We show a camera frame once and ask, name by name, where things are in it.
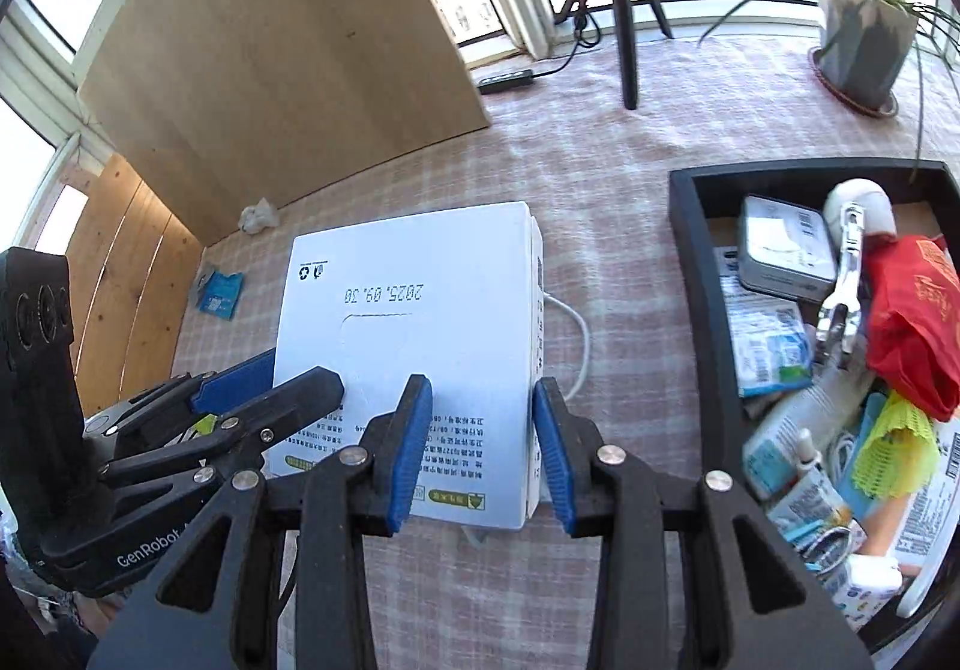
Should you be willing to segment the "white cardboard box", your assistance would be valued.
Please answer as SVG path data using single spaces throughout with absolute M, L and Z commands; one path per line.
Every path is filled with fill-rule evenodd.
M 415 516 L 519 530 L 540 503 L 530 394 L 544 371 L 544 246 L 524 202 L 302 234 L 291 246 L 275 382 L 336 372 L 343 403 L 268 450 L 275 477 L 356 444 L 413 374 L 433 388 Z

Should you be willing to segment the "blue plastic packet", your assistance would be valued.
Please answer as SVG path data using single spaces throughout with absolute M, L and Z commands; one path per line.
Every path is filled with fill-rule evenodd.
M 242 273 L 223 275 L 218 270 L 210 271 L 200 282 L 197 309 L 208 316 L 231 321 L 235 317 L 243 286 Z

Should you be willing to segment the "white plastic bottle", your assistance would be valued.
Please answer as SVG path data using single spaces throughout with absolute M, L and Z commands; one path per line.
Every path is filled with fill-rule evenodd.
M 745 481 L 760 501 L 773 498 L 794 480 L 802 429 L 823 452 L 866 400 L 875 372 L 825 367 L 809 387 L 784 397 L 768 411 L 742 447 Z

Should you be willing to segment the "pine wooden panel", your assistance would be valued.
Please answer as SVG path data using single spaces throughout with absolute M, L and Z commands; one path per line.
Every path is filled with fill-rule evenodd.
M 83 415 L 172 376 L 202 246 L 116 154 L 88 189 L 67 247 L 71 360 Z

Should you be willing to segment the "black storage tray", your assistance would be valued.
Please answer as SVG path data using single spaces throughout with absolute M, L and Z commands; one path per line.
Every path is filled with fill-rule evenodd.
M 854 177 L 878 182 L 892 204 L 928 205 L 950 254 L 957 254 L 958 182 L 942 161 L 854 156 L 670 172 L 669 221 L 690 312 L 700 395 L 701 463 L 706 470 L 720 468 L 742 481 L 742 446 L 748 436 L 709 221 L 736 218 L 748 195 L 822 207 L 836 184 Z

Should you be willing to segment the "yellow foam net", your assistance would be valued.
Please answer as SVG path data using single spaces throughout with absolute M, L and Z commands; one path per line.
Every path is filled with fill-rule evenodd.
M 854 459 L 853 484 L 871 499 L 901 498 L 926 486 L 937 462 L 931 418 L 892 392 Z

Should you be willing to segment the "crumpled white tissue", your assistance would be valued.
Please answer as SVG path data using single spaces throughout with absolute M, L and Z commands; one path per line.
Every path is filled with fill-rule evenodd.
M 256 236 L 267 229 L 280 226 L 280 215 L 274 205 L 265 197 L 252 205 L 247 205 L 239 213 L 238 228 L 247 236 Z

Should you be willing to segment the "white blue packet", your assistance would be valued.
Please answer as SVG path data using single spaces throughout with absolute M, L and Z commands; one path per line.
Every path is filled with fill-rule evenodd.
M 811 342 L 794 301 L 760 298 L 727 306 L 737 390 L 742 399 L 807 387 Z

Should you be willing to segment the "red fabric bag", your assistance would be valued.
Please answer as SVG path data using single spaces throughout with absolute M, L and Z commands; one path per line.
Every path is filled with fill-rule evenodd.
M 867 366 L 947 423 L 958 410 L 958 275 L 935 241 L 908 234 L 867 255 Z

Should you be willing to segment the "grey metal tin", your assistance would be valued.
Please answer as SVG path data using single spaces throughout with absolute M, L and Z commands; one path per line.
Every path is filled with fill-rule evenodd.
M 836 280 L 823 216 L 812 208 L 747 195 L 737 238 L 740 282 L 757 293 L 822 303 Z

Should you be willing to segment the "light wooden board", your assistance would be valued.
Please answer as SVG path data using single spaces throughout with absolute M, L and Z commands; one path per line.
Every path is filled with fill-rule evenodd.
M 109 142 L 201 243 L 485 127 L 431 0 L 103 0 L 75 60 Z

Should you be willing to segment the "white round ball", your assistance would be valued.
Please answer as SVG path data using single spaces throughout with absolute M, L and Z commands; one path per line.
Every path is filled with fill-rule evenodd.
M 854 177 L 854 179 L 839 182 L 838 186 L 833 187 L 823 204 L 823 220 L 835 246 L 839 246 L 841 241 L 841 226 L 843 226 L 841 215 L 848 205 L 856 205 L 862 210 L 864 238 L 880 239 L 880 241 L 898 239 L 892 202 L 887 192 L 871 179 Z

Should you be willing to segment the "pink plaid tablecloth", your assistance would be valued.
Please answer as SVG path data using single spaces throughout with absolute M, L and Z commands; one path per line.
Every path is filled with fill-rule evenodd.
M 278 228 L 206 251 L 244 288 L 231 321 L 189 310 L 174 366 L 217 371 L 274 344 L 291 243 L 301 232 L 420 211 L 523 200 L 544 236 L 545 371 L 574 410 L 662 472 L 700 472 L 700 402 L 685 285 L 669 223 L 677 168 L 822 156 L 913 158 L 918 73 L 896 82 L 891 121 L 856 114 L 817 82 L 812 34 L 654 41 L 640 50 L 640 105 L 620 101 L 610 47 L 539 85 L 487 99 L 491 124 L 309 195 Z M 923 156 L 958 158 L 957 80 L 923 59 Z M 384 668 L 579 668 L 599 546 L 550 509 L 480 543 L 412 519 L 364 546 Z

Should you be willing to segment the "black usb hub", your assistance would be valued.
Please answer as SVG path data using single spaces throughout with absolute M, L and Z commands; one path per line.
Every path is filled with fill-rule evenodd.
M 500 71 L 490 76 L 483 76 L 477 82 L 478 93 L 483 96 L 489 94 L 505 93 L 512 89 L 524 88 L 535 82 L 535 71 L 532 68 L 523 68 L 523 70 Z

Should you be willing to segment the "grey plant pot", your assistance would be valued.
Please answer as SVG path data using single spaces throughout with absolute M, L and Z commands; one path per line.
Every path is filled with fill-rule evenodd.
M 916 41 L 918 20 L 885 0 L 818 0 L 818 78 L 844 103 L 874 117 L 896 114 L 893 85 Z

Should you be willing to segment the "green spider plant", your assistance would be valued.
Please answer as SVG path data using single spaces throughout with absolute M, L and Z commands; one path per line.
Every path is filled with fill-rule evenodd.
M 737 0 L 716 18 L 701 36 L 713 32 L 747 5 L 760 0 Z M 923 161 L 926 132 L 926 75 L 924 50 L 931 49 L 951 82 L 957 80 L 958 55 L 947 46 L 958 44 L 958 18 L 931 2 L 918 0 L 820 0 L 823 13 L 820 44 L 809 54 L 818 81 L 838 101 L 859 114 L 882 119 L 895 104 L 895 86 L 901 70 L 913 60 L 918 73 L 918 107 L 911 171 Z

